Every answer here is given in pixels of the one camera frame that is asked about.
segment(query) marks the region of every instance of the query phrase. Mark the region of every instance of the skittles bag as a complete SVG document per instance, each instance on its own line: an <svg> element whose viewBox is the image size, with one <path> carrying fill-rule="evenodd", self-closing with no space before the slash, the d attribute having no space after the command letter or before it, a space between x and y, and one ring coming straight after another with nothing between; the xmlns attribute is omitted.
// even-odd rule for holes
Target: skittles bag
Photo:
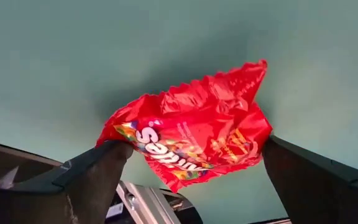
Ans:
<svg viewBox="0 0 358 224"><path fill-rule="evenodd" d="M254 102L266 69L265 60L245 63L143 95L107 120L97 145L131 143L173 192L254 166L272 131Z"/></svg>

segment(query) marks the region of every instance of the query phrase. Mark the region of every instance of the teal wall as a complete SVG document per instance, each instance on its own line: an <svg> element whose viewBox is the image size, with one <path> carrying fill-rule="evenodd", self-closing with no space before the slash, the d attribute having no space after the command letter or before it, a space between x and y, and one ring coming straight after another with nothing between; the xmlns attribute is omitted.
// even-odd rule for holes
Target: teal wall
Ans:
<svg viewBox="0 0 358 224"><path fill-rule="evenodd" d="M0 0L0 143L64 161L141 94L259 58L275 134L358 168L351 0ZM138 154L123 179L161 185ZM181 192L205 223L285 216L263 164Z"/></svg>

